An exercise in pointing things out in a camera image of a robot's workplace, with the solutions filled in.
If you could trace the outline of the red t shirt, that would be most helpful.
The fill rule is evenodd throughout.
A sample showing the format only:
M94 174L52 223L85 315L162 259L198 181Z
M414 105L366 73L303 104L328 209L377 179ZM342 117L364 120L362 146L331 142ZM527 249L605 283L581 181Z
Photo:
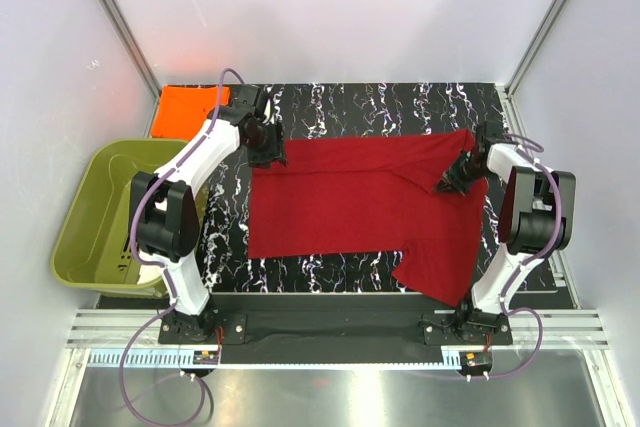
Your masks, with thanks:
M488 186L435 186L474 143L466 129L287 141L287 165L252 174L249 257L399 251L399 283L456 306L476 267Z

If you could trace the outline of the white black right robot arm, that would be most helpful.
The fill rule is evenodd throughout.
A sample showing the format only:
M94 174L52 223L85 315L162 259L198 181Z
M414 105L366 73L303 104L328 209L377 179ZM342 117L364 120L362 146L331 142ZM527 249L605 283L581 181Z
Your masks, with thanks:
M479 180L506 183L498 220L499 248L483 276L454 313L425 329L462 344L486 344L510 333L510 303L534 268L568 245L573 229L576 177L551 169L535 156L536 142L489 122L476 126L475 144L459 154L434 187L468 194Z

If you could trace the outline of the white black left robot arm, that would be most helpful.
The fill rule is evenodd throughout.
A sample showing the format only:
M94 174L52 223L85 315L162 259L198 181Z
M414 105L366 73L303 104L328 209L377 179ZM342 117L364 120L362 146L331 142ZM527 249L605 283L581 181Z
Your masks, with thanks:
M201 230L196 196L216 168L239 149L246 150L252 168L287 163L284 130L269 103L264 88L241 86L230 105L216 106L170 161L132 178L131 253L142 266L158 268L170 298L163 325L189 341L203 343L221 332L196 260Z

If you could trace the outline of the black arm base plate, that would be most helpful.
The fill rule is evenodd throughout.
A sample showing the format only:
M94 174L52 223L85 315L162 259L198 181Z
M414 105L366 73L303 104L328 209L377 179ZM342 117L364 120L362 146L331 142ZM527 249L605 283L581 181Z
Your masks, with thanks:
M510 346L502 314L460 312L416 293L216 293L201 322L170 314L159 341L222 348L241 365L426 364L443 347Z

